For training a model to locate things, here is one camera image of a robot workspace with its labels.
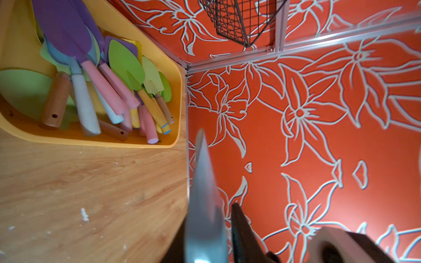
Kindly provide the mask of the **purple shovel pink handle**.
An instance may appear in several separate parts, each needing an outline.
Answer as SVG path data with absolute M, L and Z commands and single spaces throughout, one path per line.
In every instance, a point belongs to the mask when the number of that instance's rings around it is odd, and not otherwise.
M 128 112 L 127 104 L 88 59 L 92 47 L 91 36 L 70 1 L 34 0 L 32 5 L 39 25 L 52 45 L 78 61 L 115 114 Z
M 105 39 L 98 28 L 97 24 L 95 23 L 91 13 L 87 9 L 86 5 L 83 3 L 83 1 L 70 1 L 70 3 L 73 5 L 73 7 L 78 12 L 79 16 L 85 23 L 85 25 L 89 28 L 90 32 L 94 36 L 96 43 L 99 46 L 100 55 L 99 55 L 99 63 L 98 63 L 98 69 L 103 74 L 103 76 L 107 79 L 107 81 L 110 83 L 110 85 L 113 87 L 114 92 L 113 95 L 119 95 L 121 100 L 125 102 L 126 106 L 117 106 L 117 103 L 111 102 L 111 96 L 105 95 L 105 92 L 102 92 L 104 90 L 103 88 L 100 89 L 101 95 L 104 97 L 104 99 L 107 101 L 107 103 L 111 106 L 114 113 L 117 115 L 122 115 L 123 113 L 126 113 L 127 111 L 131 109 L 135 109 L 140 105 L 140 102 L 138 99 L 135 98 L 135 96 L 132 94 L 132 92 L 129 90 L 129 88 L 126 87 L 126 85 L 117 77 L 117 75 L 110 69 L 108 64 L 104 60 L 105 55 Z

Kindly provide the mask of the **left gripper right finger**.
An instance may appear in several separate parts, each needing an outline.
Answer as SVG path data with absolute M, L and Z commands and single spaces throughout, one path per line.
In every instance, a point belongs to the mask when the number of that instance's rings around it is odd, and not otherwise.
M 238 203 L 231 206 L 231 241 L 235 263 L 279 263 L 272 252 L 264 253 Z

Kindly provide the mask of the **green shovel yellow handle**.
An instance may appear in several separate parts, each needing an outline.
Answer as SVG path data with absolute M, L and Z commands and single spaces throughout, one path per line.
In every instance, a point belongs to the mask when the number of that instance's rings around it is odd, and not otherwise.
M 138 94 L 163 133 L 169 134 L 171 132 L 170 124 L 158 106 L 156 99 L 147 93 L 144 87 L 145 71 L 141 60 L 121 41 L 112 39 L 109 42 L 108 61 L 115 74 L 128 85 L 129 89 Z

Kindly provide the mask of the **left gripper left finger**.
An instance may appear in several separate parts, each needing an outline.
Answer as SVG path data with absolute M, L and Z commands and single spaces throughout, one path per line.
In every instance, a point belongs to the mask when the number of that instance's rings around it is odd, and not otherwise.
M 227 263 L 227 226 L 205 131 L 196 137 L 196 167 L 185 222 L 186 263 Z

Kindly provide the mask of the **light green shovel wooden handle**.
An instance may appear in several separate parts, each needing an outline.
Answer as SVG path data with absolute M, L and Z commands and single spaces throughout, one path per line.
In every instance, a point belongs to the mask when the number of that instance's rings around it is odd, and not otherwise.
M 164 100 L 161 96 L 160 92 L 164 90 L 164 86 L 161 81 L 160 74 L 154 65 L 154 63 L 149 60 L 147 57 L 142 56 L 142 66 L 145 71 L 145 81 L 144 87 L 147 93 L 151 94 L 157 101 L 158 106 L 160 107 L 161 111 L 163 112 L 167 122 L 169 124 L 174 123 L 174 118 Z

